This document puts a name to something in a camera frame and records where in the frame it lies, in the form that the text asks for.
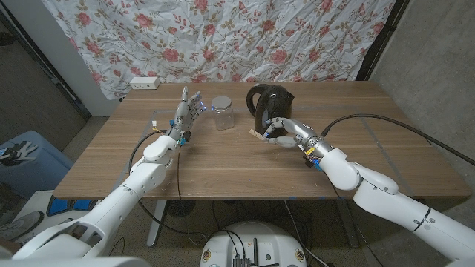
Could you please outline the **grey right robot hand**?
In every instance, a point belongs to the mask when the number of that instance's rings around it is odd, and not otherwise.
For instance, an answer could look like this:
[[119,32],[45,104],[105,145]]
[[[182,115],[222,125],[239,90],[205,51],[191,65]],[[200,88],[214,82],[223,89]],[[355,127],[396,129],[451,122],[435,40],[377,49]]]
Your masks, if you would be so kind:
[[[267,120],[267,122],[269,127],[263,134],[265,141],[285,148],[298,146],[310,162],[322,159],[334,149],[323,137],[318,136],[310,126],[298,120],[275,117]],[[271,137],[271,134],[280,128],[283,128],[291,136]]]

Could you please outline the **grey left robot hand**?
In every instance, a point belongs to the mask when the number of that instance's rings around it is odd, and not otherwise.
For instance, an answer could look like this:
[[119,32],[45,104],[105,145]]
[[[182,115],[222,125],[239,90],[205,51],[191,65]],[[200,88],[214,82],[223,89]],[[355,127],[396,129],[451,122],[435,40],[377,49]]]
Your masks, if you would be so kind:
[[177,106],[171,127],[166,132],[167,136],[178,143],[181,142],[181,139],[189,139],[194,121],[207,110],[201,99],[200,91],[189,96],[188,87],[183,87],[181,101]]

